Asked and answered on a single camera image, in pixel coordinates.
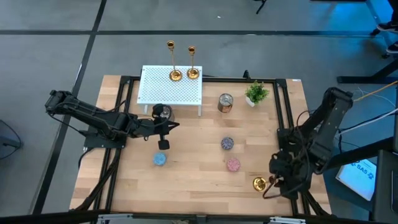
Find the white cable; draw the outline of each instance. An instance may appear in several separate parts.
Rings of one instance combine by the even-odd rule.
[[[398,108],[395,109],[395,110],[393,110],[393,111],[391,111],[391,112],[388,112],[387,114],[381,116],[381,117],[378,118],[378,119],[374,119],[374,120],[372,120],[372,121],[368,121],[368,122],[366,122],[366,123],[360,124],[360,125],[358,125],[358,126],[356,126],[356,127],[347,129],[347,130],[345,130],[345,131],[342,131],[341,133],[336,134],[335,136],[340,136],[340,135],[342,135],[342,134],[344,134],[344,133],[347,133],[348,131],[352,131],[352,130],[357,129],[357,128],[359,128],[359,127],[362,127],[362,126],[368,125],[368,124],[370,124],[370,123],[373,123],[373,122],[375,122],[375,121],[378,121],[378,120],[380,120],[380,119],[383,119],[383,118],[385,118],[386,116],[389,116],[390,114],[395,113],[396,111],[398,111]]]
[[[360,87],[358,87],[358,89],[359,89],[359,91],[362,93],[362,95],[364,95],[364,93],[370,93],[370,92],[367,92],[367,91],[363,91],[362,89],[360,89]],[[391,100],[389,100],[388,98],[386,98],[386,97],[384,97],[384,96],[380,96],[380,95],[377,95],[377,94],[372,94],[372,96],[376,96],[376,97],[380,97],[380,98],[382,98],[382,99],[385,99],[385,100],[387,100],[394,108],[396,107],[396,105],[395,105]]]

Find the gray floor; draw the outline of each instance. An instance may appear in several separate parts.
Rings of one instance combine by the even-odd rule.
[[[391,9],[386,2],[371,2],[379,17],[388,20]],[[0,29],[90,30],[99,5],[100,0],[35,4],[3,0]],[[99,29],[372,31],[376,26],[365,3],[268,0],[262,12],[255,15],[258,6],[258,2],[238,0],[113,0],[106,5]],[[165,42],[170,39],[176,43],[176,61],[181,65],[189,63],[187,46],[195,45],[196,64],[202,65],[207,75],[241,77],[244,70],[249,70],[254,78],[302,79],[311,110],[320,104],[330,86],[354,91],[355,98],[361,96],[358,87],[363,91],[380,88],[338,85],[335,77],[371,75],[392,61],[380,57],[386,48],[381,36],[101,35],[96,37],[79,99],[95,103],[103,75],[138,75],[143,65],[169,64]],[[0,216],[29,213],[58,128],[58,123],[44,113],[44,103],[50,90],[72,88],[87,40],[87,35],[0,35],[0,105],[8,105],[2,106],[0,119],[8,122],[25,142],[23,150],[0,160]],[[395,103],[394,88],[379,95]],[[391,109],[393,106],[385,99],[366,98],[354,105],[341,127]],[[71,124],[86,128],[79,121],[72,120]],[[389,137],[392,127],[392,118],[387,118],[346,134],[345,141],[363,146]],[[68,210],[83,140],[73,130],[67,132],[44,212]],[[353,148],[343,145],[344,150]],[[0,156],[8,150],[2,149]],[[345,197],[345,193],[351,193],[348,189],[341,192],[329,187],[328,193],[334,214],[368,217],[367,211]]]

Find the pink round object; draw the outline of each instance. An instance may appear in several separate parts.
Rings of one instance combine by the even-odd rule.
[[[226,163],[226,166],[229,171],[236,172],[241,167],[241,163],[238,161],[237,158],[232,158],[232,159],[228,160],[228,162]]]

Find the white pot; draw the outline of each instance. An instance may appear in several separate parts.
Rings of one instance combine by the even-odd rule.
[[[256,105],[255,103],[253,103],[249,97],[246,97],[246,102],[248,103],[248,105],[250,105],[251,107],[253,107],[254,105]]]

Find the blue round object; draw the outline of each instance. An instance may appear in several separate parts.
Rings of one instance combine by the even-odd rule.
[[[166,154],[163,152],[158,152],[154,157],[154,164],[157,166],[162,166],[166,163]]]
[[[234,147],[234,140],[230,137],[225,137],[221,141],[221,147],[226,150],[232,149]]]

